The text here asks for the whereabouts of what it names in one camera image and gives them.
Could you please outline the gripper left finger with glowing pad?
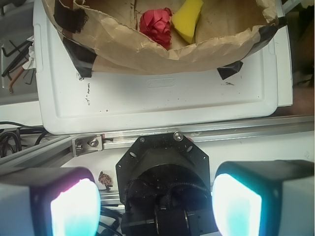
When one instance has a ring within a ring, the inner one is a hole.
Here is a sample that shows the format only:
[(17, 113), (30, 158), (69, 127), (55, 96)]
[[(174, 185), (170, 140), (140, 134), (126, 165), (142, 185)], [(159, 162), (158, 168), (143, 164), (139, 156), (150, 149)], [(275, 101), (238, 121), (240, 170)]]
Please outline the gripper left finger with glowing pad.
[(94, 236), (100, 193), (84, 167), (0, 171), (2, 236)]

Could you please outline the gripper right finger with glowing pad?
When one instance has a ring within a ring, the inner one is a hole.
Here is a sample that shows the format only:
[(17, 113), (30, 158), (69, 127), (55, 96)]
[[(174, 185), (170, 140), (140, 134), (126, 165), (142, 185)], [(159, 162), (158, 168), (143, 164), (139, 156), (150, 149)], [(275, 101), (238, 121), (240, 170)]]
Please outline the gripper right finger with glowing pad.
[(223, 162), (212, 202), (223, 236), (312, 236), (315, 165), (306, 160)]

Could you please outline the black robot base mount plate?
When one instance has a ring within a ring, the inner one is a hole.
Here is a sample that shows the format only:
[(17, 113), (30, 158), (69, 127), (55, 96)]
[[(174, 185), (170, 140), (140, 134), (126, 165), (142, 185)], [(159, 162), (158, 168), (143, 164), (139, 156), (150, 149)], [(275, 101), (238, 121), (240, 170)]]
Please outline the black robot base mount plate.
[(126, 236), (199, 236), (210, 211), (209, 157), (187, 137), (139, 137), (116, 164)]

